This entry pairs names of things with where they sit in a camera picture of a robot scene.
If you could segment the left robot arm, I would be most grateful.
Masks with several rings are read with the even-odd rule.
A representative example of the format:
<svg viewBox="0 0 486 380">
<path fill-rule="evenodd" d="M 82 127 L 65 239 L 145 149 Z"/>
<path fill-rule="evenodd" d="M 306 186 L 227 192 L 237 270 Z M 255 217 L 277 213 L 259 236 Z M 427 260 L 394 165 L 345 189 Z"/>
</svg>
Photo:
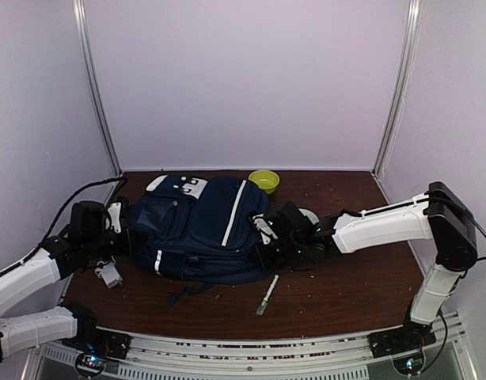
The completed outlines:
<svg viewBox="0 0 486 380">
<path fill-rule="evenodd" d="M 46 232 L 30 253 L 0 271 L 0 363 L 16 352 L 53 340 L 85 353 L 92 369 L 99 366 L 98 358 L 123 359 L 127 355 L 129 336 L 99 329 L 96 314 L 78 302 L 62 302 L 20 317 L 3 316 L 36 291 L 78 271 L 94 270 L 109 288 L 122 282 L 116 258 L 129 257 L 139 240 L 124 225 L 127 198 L 120 196 L 105 205 L 76 203 L 70 197 L 64 204 L 72 211 L 59 235 Z"/>
</svg>

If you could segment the navy blue student backpack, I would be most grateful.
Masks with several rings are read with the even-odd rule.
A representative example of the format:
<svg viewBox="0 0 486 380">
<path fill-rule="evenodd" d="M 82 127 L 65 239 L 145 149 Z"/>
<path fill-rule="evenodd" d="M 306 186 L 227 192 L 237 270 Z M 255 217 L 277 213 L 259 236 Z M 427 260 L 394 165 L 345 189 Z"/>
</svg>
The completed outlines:
<svg viewBox="0 0 486 380">
<path fill-rule="evenodd" d="M 132 259 L 156 275 L 199 283 L 171 293 L 170 306 L 214 285 L 265 279 L 272 270 L 255 256 L 262 235 L 252 219 L 268 206 L 266 192 L 250 180 L 159 176 L 125 219 L 128 231 L 142 237 Z"/>
</svg>

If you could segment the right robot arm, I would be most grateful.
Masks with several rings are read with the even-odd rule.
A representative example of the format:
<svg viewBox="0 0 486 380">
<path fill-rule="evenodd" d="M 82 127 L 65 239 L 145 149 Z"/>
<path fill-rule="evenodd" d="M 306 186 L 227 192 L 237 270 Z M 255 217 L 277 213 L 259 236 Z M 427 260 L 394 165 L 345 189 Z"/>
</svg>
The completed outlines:
<svg viewBox="0 0 486 380">
<path fill-rule="evenodd" d="M 459 279 L 480 261 L 477 235 L 483 230 L 473 213 L 441 181 L 400 203 L 371 210 L 342 210 L 316 222 L 289 201 L 277 203 L 249 221 L 262 238 L 252 259 L 264 270 L 401 241 L 434 241 L 436 256 L 408 306 L 403 325 L 368 336 L 373 357 L 420 350 L 434 343 L 434 319 Z"/>
</svg>

